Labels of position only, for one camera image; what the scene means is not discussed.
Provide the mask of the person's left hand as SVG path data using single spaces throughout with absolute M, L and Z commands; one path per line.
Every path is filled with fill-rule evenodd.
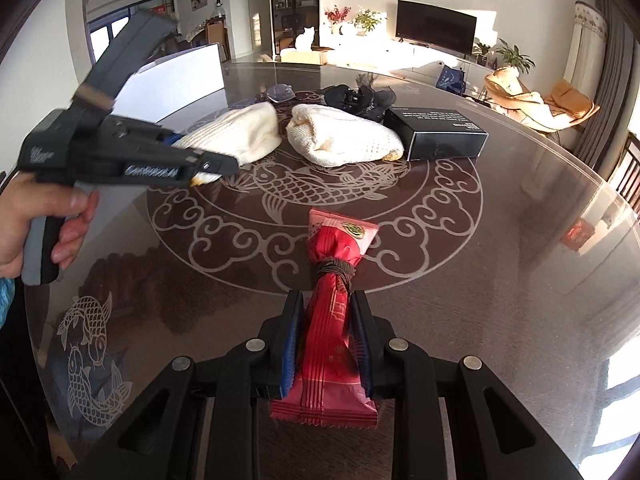
M 38 183 L 33 174 L 18 174 L 1 194 L 1 277 L 17 278 L 24 262 L 24 245 L 32 220 L 65 218 L 52 249 L 54 263 L 67 269 L 78 256 L 99 203 L 99 192 Z

